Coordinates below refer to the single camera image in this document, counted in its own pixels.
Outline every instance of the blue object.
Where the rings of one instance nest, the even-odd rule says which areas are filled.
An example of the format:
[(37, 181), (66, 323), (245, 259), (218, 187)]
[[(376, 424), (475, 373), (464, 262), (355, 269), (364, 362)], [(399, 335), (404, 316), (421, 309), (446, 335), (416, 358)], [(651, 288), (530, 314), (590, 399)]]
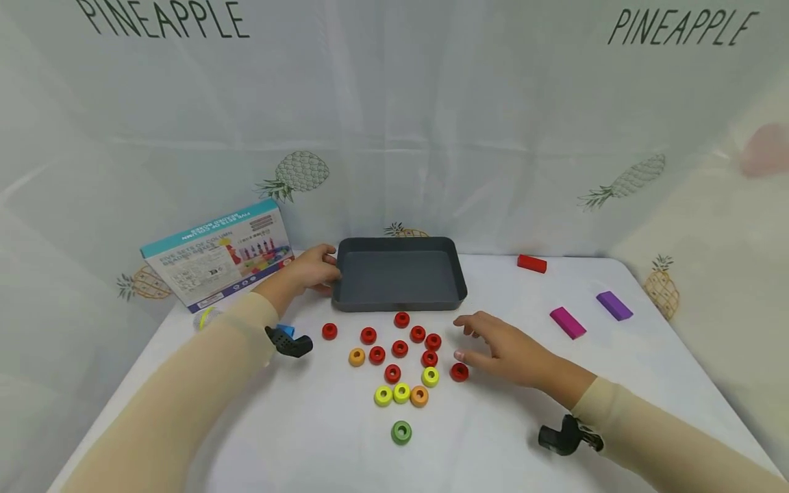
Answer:
[(277, 328), (281, 329), (283, 332), (288, 334), (290, 338), (293, 338), (294, 334), (296, 333), (296, 329), (294, 329), (290, 325), (282, 325), (281, 323), (278, 323)]

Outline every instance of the green ring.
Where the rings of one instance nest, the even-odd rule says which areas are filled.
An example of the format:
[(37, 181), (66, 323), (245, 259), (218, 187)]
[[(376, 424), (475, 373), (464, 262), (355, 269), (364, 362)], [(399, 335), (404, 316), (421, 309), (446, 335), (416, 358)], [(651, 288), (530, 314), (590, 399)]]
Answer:
[(396, 421), (392, 426), (392, 441), (398, 445), (406, 445), (411, 440), (411, 425), (406, 421)]

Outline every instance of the red ring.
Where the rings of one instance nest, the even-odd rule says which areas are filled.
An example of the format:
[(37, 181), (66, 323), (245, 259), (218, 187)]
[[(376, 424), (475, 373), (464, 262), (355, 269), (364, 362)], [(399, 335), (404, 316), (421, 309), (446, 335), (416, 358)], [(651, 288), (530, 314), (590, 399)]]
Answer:
[(412, 341), (414, 341), (417, 344), (419, 344), (422, 341), (424, 341), (424, 336), (425, 336), (424, 327), (422, 327), (421, 325), (415, 325), (415, 326), (411, 327), (411, 340)]
[(327, 341), (330, 341), (337, 337), (337, 326), (333, 323), (327, 323), (323, 326), (323, 330), (321, 332), (323, 333), (323, 338)]
[(390, 364), (387, 369), (383, 371), (383, 379), (388, 383), (397, 383), (400, 381), (400, 367), (396, 364)]
[(431, 351), (438, 351), (439, 347), (441, 347), (441, 336), (438, 334), (430, 334), (424, 340), (424, 347), (430, 349)]
[(449, 376), (452, 377), (455, 382), (465, 382), (466, 379), (469, 378), (469, 367), (465, 366), (463, 363), (455, 363), (449, 371)]
[(362, 344), (371, 345), (373, 342), (376, 341), (378, 338), (378, 334), (376, 330), (372, 327), (365, 327), (361, 330), (361, 335), (359, 339), (361, 339)]
[(405, 329), (408, 327), (409, 323), (411, 323), (411, 317), (405, 312), (398, 312), (397, 315), (394, 316), (394, 326), (397, 328)]
[(436, 354), (436, 351), (427, 350), (422, 353), (422, 366), (427, 368), (428, 366), (435, 367), (439, 363), (439, 355)]
[(370, 349), (370, 363), (381, 364), (387, 357), (387, 352), (379, 345)]
[(402, 358), (408, 354), (408, 343), (405, 341), (394, 341), (392, 344), (392, 356)]

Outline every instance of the hand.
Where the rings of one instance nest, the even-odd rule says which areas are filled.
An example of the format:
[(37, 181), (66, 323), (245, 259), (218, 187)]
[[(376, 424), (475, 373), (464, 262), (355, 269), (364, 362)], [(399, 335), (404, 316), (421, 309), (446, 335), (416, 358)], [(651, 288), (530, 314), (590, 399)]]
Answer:
[(297, 294), (314, 289), (325, 296), (331, 295), (329, 283), (340, 279), (337, 259), (330, 254), (337, 252), (331, 245), (317, 245), (299, 255), (282, 269), (282, 276), (295, 283)]
[(465, 335), (481, 336), (491, 350), (490, 356), (458, 350), (454, 352), (457, 360), (512, 383), (542, 390), (567, 409), (575, 407), (597, 378), (488, 313), (459, 316), (454, 324), (463, 327)]
[(490, 346), (490, 356), (473, 351), (454, 352), (455, 359), (500, 376), (523, 387), (541, 388), (557, 356), (517, 327), (486, 312), (459, 316), (453, 322), (463, 334), (482, 337)]

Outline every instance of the beige sleeve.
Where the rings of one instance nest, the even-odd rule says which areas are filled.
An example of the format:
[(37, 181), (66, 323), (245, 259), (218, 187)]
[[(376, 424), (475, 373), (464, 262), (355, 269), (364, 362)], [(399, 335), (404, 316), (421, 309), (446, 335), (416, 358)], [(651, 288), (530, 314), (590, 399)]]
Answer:
[(279, 316), (247, 293), (176, 351), (85, 454), (64, 491), (182, 491), (189, 463), (228, 403), (276, 348)]
[(789, 491), (783, 479), (606, 379), (597, 378), (571, 412), (602, 437), (602, 455), (661, 493)]

